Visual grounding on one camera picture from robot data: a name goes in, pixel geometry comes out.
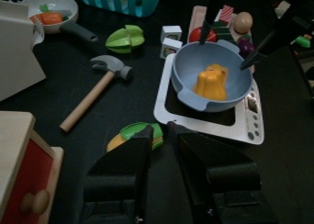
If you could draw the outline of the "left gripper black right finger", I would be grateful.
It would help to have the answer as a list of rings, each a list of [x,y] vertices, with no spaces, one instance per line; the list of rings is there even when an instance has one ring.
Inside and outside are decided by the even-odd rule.
[[[228,144],[170,122],[194,224],[278,224],[256,163]]]

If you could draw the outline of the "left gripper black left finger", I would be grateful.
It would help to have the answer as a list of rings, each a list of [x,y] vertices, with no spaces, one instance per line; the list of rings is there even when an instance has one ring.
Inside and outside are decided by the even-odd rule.
[[[152,140],[145,126],[89,169],[79,224],[143,224]]]

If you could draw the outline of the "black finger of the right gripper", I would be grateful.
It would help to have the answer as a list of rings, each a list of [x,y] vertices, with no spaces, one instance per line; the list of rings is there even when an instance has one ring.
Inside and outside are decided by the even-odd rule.
[[[202,22],[202,33],[199,38],[199,44],[203,45],[207,39],[207,35],[210,34],[211,27],[214,23],[214,16],[211,9],[206,10],[204,20]]]
[[[296,8],[291,6],[276,21],[255,50],[244,58],[239,68],[247,69],[275,50],[288,45],[298,37],[298,23],[294,21]]]

